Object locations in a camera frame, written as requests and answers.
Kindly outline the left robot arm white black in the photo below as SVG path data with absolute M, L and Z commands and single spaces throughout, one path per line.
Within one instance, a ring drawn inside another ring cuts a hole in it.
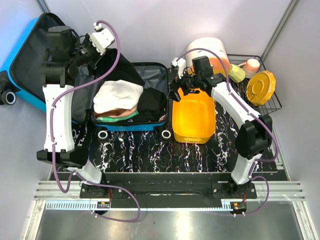
M 40 66 L 40 80 L 46 108 L 46 137 L 42 150 L 36 153 L 39 161 L 60 165 L 79 174 L 91 185 L 90 192 L 97 198 L 108 193 L 102 173 L 88 160 L 88 151 L 76 147 L 72 135 L 72 100 L 75 80 L 81 67 L 94 68 L 115 41 L 108 29 L 101 25 L 86 34 L 83 42 L 69 26 L 48 29 L 50 47 L 45 51 Z

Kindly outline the blue fish-print suitcase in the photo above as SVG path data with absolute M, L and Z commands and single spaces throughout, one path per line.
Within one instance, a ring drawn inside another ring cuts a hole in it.
M 43 13 L 38 18 L 28 23 L 17 43 L 0 69 L 1 79 L 11 86 L 3 87 L 3 90 L 11 90 L 19 97 L 45 111 L 45 96 L 42 90 L 40 67 L 44 60 L 46 50 L 50 48 L 47 32 L 51 27 L 64 26 L 64 22 L 53 13 Z M 157 62 L 134 62 L 135 70 L 144 81 L 144 88 L 154 88 L 165 95 L 169 91 L 167 68 Z M 75 85 L 83 85 L 95 80 L 93 69 L 87 66 L 79 68 Z M 128 131 L 142 132 L 152 131 L 155 128 L 162 133 L 167 127 L 169 116 L 166 105 L 165 117 L 158 122 L 130 122 L 130 119 L 118 122 L 101 122 L 94 117 L 93 99 L 100 81 L 88 87 L 77 90 L 72 97 L 71 116 L 72 122 L 82 124 L 88 120 L 100 128 L 106 128 L 111 132 Z

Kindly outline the black garment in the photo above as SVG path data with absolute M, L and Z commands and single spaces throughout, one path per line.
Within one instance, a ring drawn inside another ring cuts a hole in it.
M 105 74 L 111 68 L 116 60 L 117 53 L 118 50 L 116 48 L 110 48 L 106 50 L 102 59 L 99 61 L 97 68 L 91 71 L 95 79 Z M 142 87 L 145 85 L 145 82 L 138 74 L 133 64 L 129 62 L 122 54 L 120 54 L 118 63 L 114 70 L 107 77 L 101 80 L 99 85 L 101 86 L 103 82 L 115 82 L 119 80 L 130 82 Z

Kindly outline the green tie-dye cloth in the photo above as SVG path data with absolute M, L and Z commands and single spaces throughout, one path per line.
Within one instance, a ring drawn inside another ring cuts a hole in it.
M 111 117 L 111 116 L 100 116 L 100 117 L 97 117 L 96 120 L 99 121 L 99 122 L 104 122 L 104 123 L 116 123 L 116 122 L 119 122 L 119 121 L 124 121 L 124 120 L 128 120 L 128 119 L 131 119 L 132 117 L 138 115 L 139 112 L 136 110 L 135 112 L 127 115 L 127 116 L 122 116 L 122 117 Z

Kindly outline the yellow plastic basket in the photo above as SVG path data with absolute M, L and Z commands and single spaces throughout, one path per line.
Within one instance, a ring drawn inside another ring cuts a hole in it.
M 172 129 L 179 143 L 205 144 L 216 131 L 215 101 L 206 92 L 195 89 L 172 105 Z

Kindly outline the pink floral cloth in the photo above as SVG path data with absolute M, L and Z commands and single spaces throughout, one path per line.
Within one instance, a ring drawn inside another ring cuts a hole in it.
M 134 107 L 132 107 L 132 108 L 130 108 L 130 109 L 126 109 L 126 110 L 128 110 L 126 113 L 123 113 L 123 114 L 121 114 L 121 115 L 119 115 L 119 116 L 110 116 L 110 117 L 124 117 L 124 116 L 128 116 L 128 115 L 130 115 L 131 113 L 133 113 L 133 112 L 135 112 L 136 110 L 137 110 L 137 108 L 138 108 L 138 106 L 137 105 L 135 105 Z

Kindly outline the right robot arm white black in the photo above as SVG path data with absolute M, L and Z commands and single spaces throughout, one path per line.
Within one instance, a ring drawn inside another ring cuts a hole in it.
M 235 148 L 238 156 L 231 179 L 225 184 L 225 191 L 232 198 L 239 198 L 253 181 L 252 173 L 257 162 L 263 161 L 263 152 L 275 141 L 272 133 L 272 118 L 261 115 L 250 107 L 232 88 L 227 67 L 224 73 L 214 73 L 207 56 L 193 60 L 194 73 L 186 73 L 186 61 L 179 56 L 171 66 L 177 71 L 170 83 L 168 98 L 180 102 L 182 95 L 199 89 L 217 101 L 233 118 L 238 127 Z

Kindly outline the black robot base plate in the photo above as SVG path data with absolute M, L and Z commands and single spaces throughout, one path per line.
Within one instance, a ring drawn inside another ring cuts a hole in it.
M 146 196 L 197 196 L 210 199 L 246 199 L 257 198 L 254 183 L 236 185 L 230 173 L 225 172 L 180 172 L 180 173 L 104 173 L 100 182 L 112 187 L 94 186 L 85 188 L 84 193 L 111 197 L 112 199 L 129 198 L 127 189 L 136 198 Z

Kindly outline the brown towel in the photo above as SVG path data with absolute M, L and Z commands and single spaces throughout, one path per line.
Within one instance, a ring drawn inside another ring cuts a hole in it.
M 98 113 L 97 116 L 98 117 L 119 116 L 121 114 L 126 113 L 127 111 L 128 109 L 119 108 L 119 109 L 109 110 L 103 113 Z

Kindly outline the white fluffy towel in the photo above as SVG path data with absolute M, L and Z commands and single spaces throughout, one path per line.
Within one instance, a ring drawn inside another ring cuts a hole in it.
M 93 98 L 93 109 L 98 114 L 132 109 L 138 104 L 143 90 L 143 86 L 125 80 L 106 81 Z

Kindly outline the black clothes pile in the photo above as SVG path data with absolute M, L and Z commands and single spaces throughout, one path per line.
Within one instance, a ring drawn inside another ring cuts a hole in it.
M 167 110 L 166 95 L 152 87 L 145 88 L 137 104 L 137 115 L 130 119 L 133 123 L 160 122 Z

